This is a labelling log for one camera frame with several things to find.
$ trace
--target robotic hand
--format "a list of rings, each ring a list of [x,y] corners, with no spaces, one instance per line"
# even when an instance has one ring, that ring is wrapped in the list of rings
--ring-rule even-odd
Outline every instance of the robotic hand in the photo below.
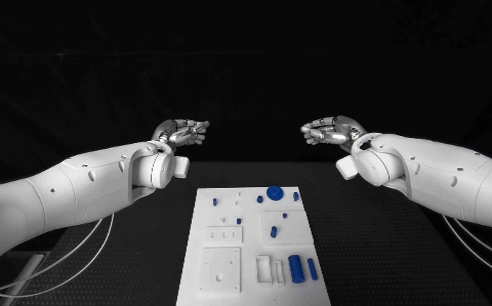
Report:
[[[126,208],[190,160],[177,147],[201,144],[210,122],[167,120],[152,140],[79,154],[30,178],[0,185],[0,255],[40,234],[90,223]]]
[[[344,178],[398,190],[446,216],[492,226],[492,160],[470,149],[394,134],[368,133],[349,117],[326,117],[300,127],[308,144],[338,144]]]

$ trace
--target blue cap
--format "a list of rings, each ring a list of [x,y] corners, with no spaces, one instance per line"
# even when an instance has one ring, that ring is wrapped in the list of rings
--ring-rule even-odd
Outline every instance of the blue cap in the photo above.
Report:
[[[266,189],[266,196],[273,200],[273,201],[279,201],[283,197],[283,190],[279,186],[272,185],[267,189]]]

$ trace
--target white pegboard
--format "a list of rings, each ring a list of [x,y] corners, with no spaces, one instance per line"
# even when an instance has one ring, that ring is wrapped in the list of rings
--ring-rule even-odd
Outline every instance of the white pegboard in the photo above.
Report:
[[[273,303],[295,306],[329,305],[300,191],[298,187],[282,187],[283,198],[273,201],[266,196],[266,189],[266,187],[198,189],[177,306],[270,306]],[[296,201],[293,192],[299,193]],[[257,202],[257,196],[262,196],[262,203]],[[277,228],[275,238],[269,236],[273,224]],[[240,227],[241,241],[236,239],[237,227]],[[211,231],[226,237],[217,241],[210,240]],[[231,231],[234,231],[234,240],[227,241]],[[239,249],[237,267],[233,266],[236,260],[229,256],[231,253],[221,251],[234,248]],[[210,263],[206,262],[210,262],[210,257],[204,251],[217,249],[214,266],[208,268]],[[293,284],[290,279],[288,260],[290,255],[300,256],[305,282],[298,284]],[[259,256],[269,256],[270,283],[259,283]],[[315,262],[318,280],[311,278],[309,258]],[[239,284],[234,280],[236,274],[240,276]]]

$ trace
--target black background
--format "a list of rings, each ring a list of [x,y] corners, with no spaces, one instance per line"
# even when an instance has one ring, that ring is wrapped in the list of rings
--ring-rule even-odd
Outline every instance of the black background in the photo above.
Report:
[[[3,182],[177,118],[211,122],[178,151],[191,161],[335,162],[341,149],[299,132],[334,115],[492,155],[492,0],[1,0],[0,11]],[[490,296],[489,268],[426,213]]]

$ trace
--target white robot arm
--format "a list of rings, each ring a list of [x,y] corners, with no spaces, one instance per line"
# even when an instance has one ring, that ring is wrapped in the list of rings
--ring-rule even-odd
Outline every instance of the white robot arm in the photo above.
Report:
[[[492,226],[492,160],[470,149],[394,134],[368,133],[345,116],[300,127],[309,144],[338,144],[344,178],[398,190],[446,216]]]
[[[185,178],[190,160],[178,146],[200,144],[208,121],[167,120],[149,141],[70,157],[40,174],[0,185],[0,255],[40,234],[90,223],[126,208],[172,176]]]

